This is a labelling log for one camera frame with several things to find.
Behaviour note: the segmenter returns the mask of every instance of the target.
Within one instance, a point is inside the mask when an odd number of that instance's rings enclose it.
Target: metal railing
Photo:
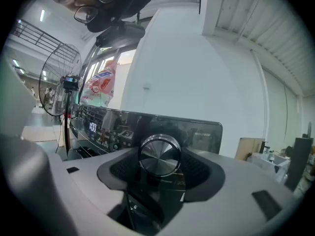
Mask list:
[[[64,43],[62,43],[60,40],[54,38],[53,36],[47,34],[46,32],[23,19],[17,21],[16,25],[12,28],[11,34],[31,44],[34,44],[49,53],[54,52],[59,46],[64,45]],[[72,63],[75,57],[78,55],[78,52],[68,46],[63,46],[63,49],[66,49],[66,52],[59,52],[58,50],[54,54]]]

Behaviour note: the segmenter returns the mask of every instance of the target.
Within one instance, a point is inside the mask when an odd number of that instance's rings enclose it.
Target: floor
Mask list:
[[[46,153],[57,153],[62,160],[66,160],[61,128],[61,121],[58,118],[50,116],[42,108],[36,106],[22,136],[37,143]]]

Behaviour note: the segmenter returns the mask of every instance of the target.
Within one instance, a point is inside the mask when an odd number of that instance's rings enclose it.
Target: electric fan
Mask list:
[[[78,75],[81,57],[78,49],[69,44],[60,45],[46,60],[39,77],[39,99],[43,109],[52,116],[60,116],[66,109],[64,80]]]

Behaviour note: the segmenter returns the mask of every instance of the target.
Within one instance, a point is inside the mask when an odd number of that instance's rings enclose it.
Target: digital display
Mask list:
[[[96,124],[95,123],[93,123],[93,122],[90,122],[90,130],[92,131],[92,132],[96,132]]]

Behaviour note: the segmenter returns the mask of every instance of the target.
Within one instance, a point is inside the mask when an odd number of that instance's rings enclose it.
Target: fan stand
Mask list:
[[[72,91],[66,90],[65,93],[67,93],[67,101],[65,104],[65,113],[64,113],[64,145],[65,145],[65,151],[67,153],[68,157],[68,152],[69,152],[69,136],[68,136],[68,115],[69,115],[69,109],[70,109],[70,98],[72,95]]]

